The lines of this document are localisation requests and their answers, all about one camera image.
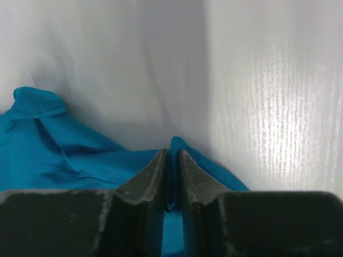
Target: black plastic part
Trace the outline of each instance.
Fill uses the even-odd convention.
[[[179,152],[185,254],[343,256],[343,203],[324,192],[234,192]]]
[[[166,160],[117,190],[0,193],[0,256],[161,256]]]

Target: white surface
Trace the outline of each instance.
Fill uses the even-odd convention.
[[[252,189],[343,196],[342,0],[0,0],[0,111],[19,86],[130,149],[173,135]]]

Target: blue towel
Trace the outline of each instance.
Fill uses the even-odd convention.
[[[0,116],[0,191],[20,188],[117,188],[132,178],[157,150],[128,151],[66,114],[56,94],[30,87],[14,91],[14,105]],[[197,164],[231,190],[247,187],[181,138],[168,151],[168,196],[174,209],[177,152],[186,149]],[[163,256],[183,256],[181,214],[165,216]]]

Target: blue cloth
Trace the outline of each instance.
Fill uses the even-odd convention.
[[[128,151],[66,114],[63,100],[30,87],[14,91],[14,105],[0,116],[0,191],[14,188],[117,188],[147,166],[157,150]],[[168,207],[177,196],[177,152],[232,190],[247,187],[223,167],[172,139],[168,151]],[[181,214],[165,216],[163,255],[183,256]]]

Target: teal fabric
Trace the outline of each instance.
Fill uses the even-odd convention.
[[[56,94],[30,87],[14,91],[0,116],[0,191],[20,188],[117,188],[147,166],[157,150],[128,151],[66,114]],[[247,187],[223,167],[172,139],[168,151],[170,213],[163,229],[163,255],[183,256],[177,198],[177,152],[186,149],[198,165],[231,190]]]

